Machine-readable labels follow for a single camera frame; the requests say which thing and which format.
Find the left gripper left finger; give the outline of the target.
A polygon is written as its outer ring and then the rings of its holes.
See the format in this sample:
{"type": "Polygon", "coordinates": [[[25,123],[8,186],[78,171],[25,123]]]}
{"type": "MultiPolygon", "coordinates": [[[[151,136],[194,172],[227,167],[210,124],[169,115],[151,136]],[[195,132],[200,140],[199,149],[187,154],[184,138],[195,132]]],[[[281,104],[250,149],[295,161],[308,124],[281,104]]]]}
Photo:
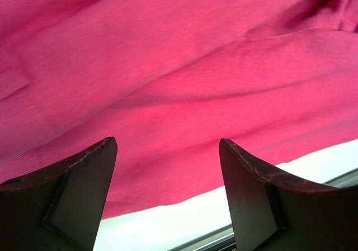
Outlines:
{"type": "Polygon", "coordinates": [[[1,250],[92,250],[116,162],[116,140],[1,184],[1,250]]]}

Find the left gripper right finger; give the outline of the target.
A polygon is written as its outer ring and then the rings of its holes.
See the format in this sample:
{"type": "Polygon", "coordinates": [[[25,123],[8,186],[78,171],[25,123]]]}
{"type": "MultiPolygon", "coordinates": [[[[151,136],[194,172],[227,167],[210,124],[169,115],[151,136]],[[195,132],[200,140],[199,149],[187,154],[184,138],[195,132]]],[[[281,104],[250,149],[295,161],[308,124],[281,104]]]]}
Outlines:
{"type": "Polygon", "coordinates": [[[234,142],[219,156],[238,250],[356,250],[357,187],[290,174],[234,142]]]}

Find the magenta pink trousers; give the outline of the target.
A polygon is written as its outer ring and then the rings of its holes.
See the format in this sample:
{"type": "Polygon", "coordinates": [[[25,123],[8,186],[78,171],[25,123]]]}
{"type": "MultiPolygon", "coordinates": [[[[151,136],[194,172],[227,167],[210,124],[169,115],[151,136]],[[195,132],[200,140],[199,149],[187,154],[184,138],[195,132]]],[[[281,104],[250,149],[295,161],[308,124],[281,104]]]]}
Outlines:
{"type": "Polygon", "coordinates": [[[103,138],[104,218],[357,138],[357,0],[1,0],[1,181],[103,138]]]}

